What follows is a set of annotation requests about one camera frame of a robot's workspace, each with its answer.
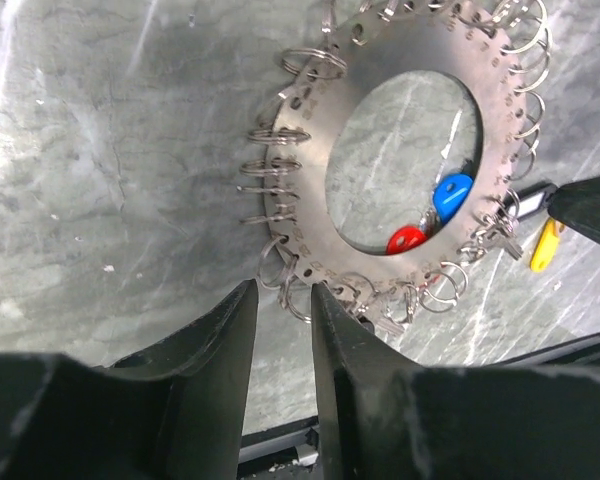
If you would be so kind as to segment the round metal key ring disc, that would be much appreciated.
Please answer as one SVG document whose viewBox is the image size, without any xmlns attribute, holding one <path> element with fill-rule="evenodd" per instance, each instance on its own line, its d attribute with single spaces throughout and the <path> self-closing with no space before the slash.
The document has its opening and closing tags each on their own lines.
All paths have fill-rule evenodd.
<svg viewBox="0 0 600 480">
<path fill-rule="evenodd" d="M 519 258 L 512 185 L 532 169 L 553 38 L 543 1 L 364 1 L 347 20 L 321 3 L 321 41 L 284 50 L 291 81 L 248 134 L 265 154 L 241 166 L 264 202 L 261 286 L 302 322 L 302 290 L 327 286 L 345 311 L 401 333 L 417 311 L 457 307 L 472 264 Z M 433 191 L 473 178 L 442 224 Z M 428 237 L 385 253 L 405 225 Z"/>
</svg>

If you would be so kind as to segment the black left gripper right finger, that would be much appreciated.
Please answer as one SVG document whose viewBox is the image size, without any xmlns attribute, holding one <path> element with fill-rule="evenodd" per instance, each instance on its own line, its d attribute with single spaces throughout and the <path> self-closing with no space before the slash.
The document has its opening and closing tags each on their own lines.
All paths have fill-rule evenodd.
<svg viewBox="0 0 600 480">
<path fill-rule="evenodd" d="M 600 479 L 600 367 L 425 367 L 311 292 L 328 479 Z"/>
</svg>

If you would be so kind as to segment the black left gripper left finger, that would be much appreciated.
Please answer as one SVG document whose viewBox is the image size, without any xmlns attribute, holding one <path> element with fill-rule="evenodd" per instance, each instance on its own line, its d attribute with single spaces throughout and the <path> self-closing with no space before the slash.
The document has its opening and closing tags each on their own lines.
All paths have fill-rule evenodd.
<svg viewBox="0 0 600 480">
<path fill-rule="evenodd" d="M 232 479 L 258 311 L 254 281 L 109 367 L 0 353 L 0 479 Z"/>
</svg>

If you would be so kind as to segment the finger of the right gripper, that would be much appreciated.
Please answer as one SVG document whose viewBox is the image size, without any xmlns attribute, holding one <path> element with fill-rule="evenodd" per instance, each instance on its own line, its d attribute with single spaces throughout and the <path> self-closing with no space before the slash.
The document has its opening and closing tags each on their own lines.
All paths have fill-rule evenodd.
<svg viewBox="0 0 600 480">
<path fill-rule="evenodd" d="M 549 216 L 600 245 L 600 176 L 559 187 Z"/>
</svg>

